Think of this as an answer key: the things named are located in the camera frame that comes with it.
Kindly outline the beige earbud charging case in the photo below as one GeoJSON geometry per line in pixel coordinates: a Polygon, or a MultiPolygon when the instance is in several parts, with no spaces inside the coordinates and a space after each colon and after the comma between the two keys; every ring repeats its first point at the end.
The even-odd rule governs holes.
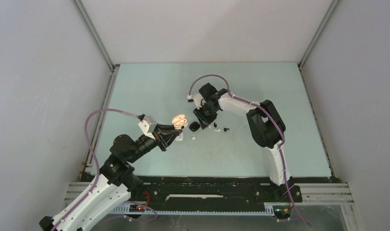
{"type": "Polygon", "coordinates": [[[174,129],[184,129],[188,125],[188,120],[184,114],[176,115],[172,118],[174,129]]]}

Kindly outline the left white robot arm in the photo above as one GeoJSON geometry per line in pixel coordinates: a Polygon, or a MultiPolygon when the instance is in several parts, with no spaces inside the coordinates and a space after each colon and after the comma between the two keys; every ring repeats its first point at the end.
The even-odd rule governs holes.
{"type": "Polygon", "coordinates": [[[39,222],[44,231],[89,231],[121,203],[138,200],[143,194],[143,181],[131,165],[158,147],[165,151],[182,132],[184,126],[151,124],[152,134],[133,140],[122,134],[110,148],[110,156],[87,188],[63,211],[39,222]]]}

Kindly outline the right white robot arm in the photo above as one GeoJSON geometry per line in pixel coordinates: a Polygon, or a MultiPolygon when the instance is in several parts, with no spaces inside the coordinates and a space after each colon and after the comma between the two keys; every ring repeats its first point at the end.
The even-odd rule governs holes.
{"type": "Polygon", "coordinates": [[[290,173],[281,154],[286,127],[270,100],[254,103],[235,96],[227,89],[217,90],[209,83],[203,85],[197,94],[189,94],[187,99],[195,104],[193,113],[201,129],[209,127],[217,119],[218,111],[228,111],[246,118],[253,140],[270,152],[269,178],[275,184],[270,189],[272,198],[283,201],[289,196],[290,190],[285,183],[290,173]]]}

